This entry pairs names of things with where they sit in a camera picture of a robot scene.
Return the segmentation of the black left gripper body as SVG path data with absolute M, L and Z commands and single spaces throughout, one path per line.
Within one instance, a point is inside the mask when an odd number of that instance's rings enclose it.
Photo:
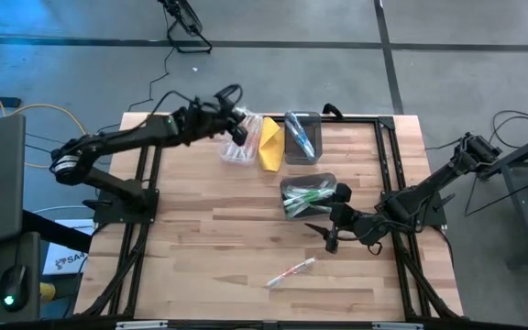
M 215 134 L 230 131 L 245 119 L 228 97 L 195 97 L 182 112 L 182 136 L 184 138 L 212 138 Z

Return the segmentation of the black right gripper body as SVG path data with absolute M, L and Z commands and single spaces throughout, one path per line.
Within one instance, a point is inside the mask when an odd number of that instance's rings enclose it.
M 359 241 L 373 246 L 387 235 L 387 220 L 379 214 L 355 210 L 346 203 L 332 203 L 330 220 L 334 225 L 331 234 L 338 241 Z

